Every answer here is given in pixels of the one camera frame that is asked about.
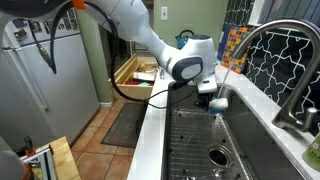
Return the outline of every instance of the open drawer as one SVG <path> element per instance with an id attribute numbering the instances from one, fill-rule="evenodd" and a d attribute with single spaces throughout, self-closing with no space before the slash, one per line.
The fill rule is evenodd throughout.
<path id="1" fill-rule="evenodd" d="M 141 65 L 147 67 L 153 67 L 158 69 L 157 60 L 154 57 L 138 57 L 134 54 L 116 73 L 115 73 L 115 82 L 121 92 L 124 94 L 138 99 L 146 99 L 150 97 L 153 83 L 143 82 L 142 80 L 137 85 L 128 84 L 132 80 L 134 73 L 141 67 Z M 115 99 L 123 98 L 121 97 L 113 88 L 113 96 Z"/>

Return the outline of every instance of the sink drain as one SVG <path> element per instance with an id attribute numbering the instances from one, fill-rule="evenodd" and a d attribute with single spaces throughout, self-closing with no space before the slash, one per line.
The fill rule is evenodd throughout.
<path id="1" fill-rule="evenodd" d="M 207 156 L 212 163 L 218 166 L 226 167 L 232 163 L 229 150 L 220 144 L 211 145 Z"/>

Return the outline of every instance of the light switch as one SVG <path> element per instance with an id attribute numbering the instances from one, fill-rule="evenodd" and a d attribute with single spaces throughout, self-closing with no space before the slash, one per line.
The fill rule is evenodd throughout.
<path id="1" fill-rule="evenodd" d="M 168 20 L 168 7 L 161 7 L 161 20 Z"/>

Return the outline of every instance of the green wall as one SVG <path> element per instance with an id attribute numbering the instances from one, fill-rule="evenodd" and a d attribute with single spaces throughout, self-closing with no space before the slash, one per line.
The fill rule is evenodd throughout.
<path id="1" fill-rule="evenodd" d="M 184 29 L 212 37 L 218 49 L 228 0 L 154 0 L 154 31 L 176 46 L 175 36 Z M 168 7 L 168 20 L 160 19 L 160 8 Z"/>
<path id="2" fill-rule="evenodd" d="M 98 99 L 101 103 L 110 103 L 112 94 L 105 61 L 105 58 L 110 56 L 105 56 L 109 55 L 109 52 L 104 52 L 102 47 L 99 25 L 82 11 L 76 11 L 76 14 Z"/>

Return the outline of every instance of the floor mat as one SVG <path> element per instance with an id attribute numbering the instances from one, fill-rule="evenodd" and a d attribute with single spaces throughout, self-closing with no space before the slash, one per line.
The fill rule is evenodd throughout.
<path id="1" fill-rule="evenodd" d="M 136 147 L 147 105 L 126 103 L 102 144 Z"/>

